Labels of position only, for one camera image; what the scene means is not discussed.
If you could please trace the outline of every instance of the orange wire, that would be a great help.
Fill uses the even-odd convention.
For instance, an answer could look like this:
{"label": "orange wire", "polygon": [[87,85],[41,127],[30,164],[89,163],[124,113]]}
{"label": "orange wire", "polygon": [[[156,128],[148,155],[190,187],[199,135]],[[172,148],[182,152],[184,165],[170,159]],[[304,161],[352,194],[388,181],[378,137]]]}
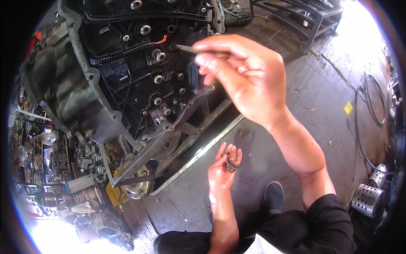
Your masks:
{"label": "orange wire", "polygon": [[155,44],[160,44],[162,42],[165,42],[167,37],[168,37],[168,35],[164,35],[164,38],[160,41],[155,42]]}

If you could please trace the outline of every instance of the concrete floor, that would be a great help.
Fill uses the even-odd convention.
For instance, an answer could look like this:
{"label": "concrete floor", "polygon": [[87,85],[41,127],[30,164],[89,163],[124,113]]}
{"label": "concrete floor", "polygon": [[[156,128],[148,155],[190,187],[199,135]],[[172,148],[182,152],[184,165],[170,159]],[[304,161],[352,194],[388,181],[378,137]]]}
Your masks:
{"label": "concrete floor", "polygon": [[[247,6],[247,2],[240,1],[240,5]],[[381,50],[382,40],[372,18],[365,13],[363,19],[358,18],[357,14],[362,11],[358,3],[346,1],[343,6],[345,10],[337,36],[325,34],[318,37],[313,43],[314,50],[307,55],[301,54],[304,43],[289,31],[281,30],[270,39],[280,26],[259,17],[246,27],[229,29],[227,33],[241,34],[282,55],[287,76],[287,106],[320,144],[337,196],[346,206],[355,188],[368,178],[371,168],[364,163],[354,139],[354,109],[347,116],[344,107],[347,102],[354,105],[354,88],[364,72],[373,75],[383,91],[386,91],[390,75]],[[267,14],[259,9],[255,13]],[[347,82],[328,60],[342,72]],[[383,116],[378,92],[371,90],[372,107],[378,117]],[[379,164],[385,159],[387,128],[378,127],[367,104],[359,101],[361,140],[370,160]],[[153,253],[154,237],[170,230],[211,231],[207,220],[210,211],[207,169],[223,141],[240,147],[244,154],[232,186],[235,214],[242,235],[254,230],[264,187],[271,180],[280,181],[284,187],[285,211],[302,209],[299,181],[272,136],[261,126],[243,119],[163,191],[123,205],[130,228],[140,236],[139,244],[136,244],[140,251]]]}

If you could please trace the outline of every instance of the black shoe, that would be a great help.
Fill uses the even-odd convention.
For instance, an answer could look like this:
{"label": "black shoe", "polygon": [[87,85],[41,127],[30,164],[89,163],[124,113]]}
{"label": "black shoe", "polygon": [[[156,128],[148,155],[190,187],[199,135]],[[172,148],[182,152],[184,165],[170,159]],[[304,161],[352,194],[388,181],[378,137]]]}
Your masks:
{"label": "black shoe", "polygon": [[268,210],[273,213],[281,213],[285,194],[280,182],[272,181],[265,187],[265,204]]}
{"label": "black shoe", "polygon": [[210,213],[207,215],[207,218],[209,219],[210,225],[213,227],[213,213],[210,212]]}

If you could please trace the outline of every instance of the hand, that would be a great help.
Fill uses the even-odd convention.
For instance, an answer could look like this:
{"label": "hand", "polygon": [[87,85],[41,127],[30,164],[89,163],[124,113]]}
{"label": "hand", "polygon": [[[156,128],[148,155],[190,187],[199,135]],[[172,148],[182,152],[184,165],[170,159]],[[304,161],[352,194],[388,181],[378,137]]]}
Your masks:
{"label": "hand", "polygon": [[223,142],[218,149],[216,155],[216,161],[209,167],[209,187],[210,191],[229,191],[234,181],[235,172],[227,169],[227,158],[234,162],[236,165],[241,163],[242,151],[233,144],[227,146],[226,153],[223,155],[223,151],[226,148],[227,143]]}
{"label": "hand", "polygon": [[193,49],[214,52],[196,56],[199,73],[206,75],[205,85],[218,79],[245,117],[269,131],[285,115],[285,66],[280,54],[240,35],[212,36]]}

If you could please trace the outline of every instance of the black clothing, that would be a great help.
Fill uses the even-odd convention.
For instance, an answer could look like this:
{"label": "black clothing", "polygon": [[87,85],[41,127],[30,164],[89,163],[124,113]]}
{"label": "black clothing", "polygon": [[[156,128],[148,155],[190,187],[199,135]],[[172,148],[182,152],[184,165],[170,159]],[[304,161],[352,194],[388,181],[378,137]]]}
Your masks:
{"label": "black clothing", "polygon": [[[258,234],[284,253],[349,253],[353,226],[334,194],[317,199],[307,213],[291,210],[274,214]],[[171,231],[154,242],[156,254],[207,253],[211,233]],[[243,253],[254,238],[240,239]]]}

